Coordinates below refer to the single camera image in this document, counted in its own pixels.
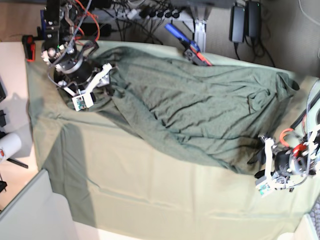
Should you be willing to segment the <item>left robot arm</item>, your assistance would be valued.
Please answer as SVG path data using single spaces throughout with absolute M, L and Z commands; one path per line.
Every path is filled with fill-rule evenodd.
M 257 184 L 265 182 L 285 189 L 295 185 L 291 176 L 306 179 L 320 171 L 320 124 L 311 125 L 310 116 L 319 100 L 319 93 L 313 98 L 308 94 L 305 110 L 280 133 L 278 142 L 269 136 L 259 137 L 263 147 L 248 161 L 249 165 L 256 162 L 264 165 L 264 169 L 254 175 Z

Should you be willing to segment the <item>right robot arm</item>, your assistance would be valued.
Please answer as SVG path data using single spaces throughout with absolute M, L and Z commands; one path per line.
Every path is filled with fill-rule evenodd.
M 96 20 L 90 12 L 91 1 L 48 0 L 43 13 L 45 23 L 41 57 L 48 66 L 48 78 L 59 90 L 71 97 L 103 88 L 108 96 L 114 95 L 106 67 L 91 59 L 99 49 L 100 34 L 79 48 L 81 26 L 87 17 Z

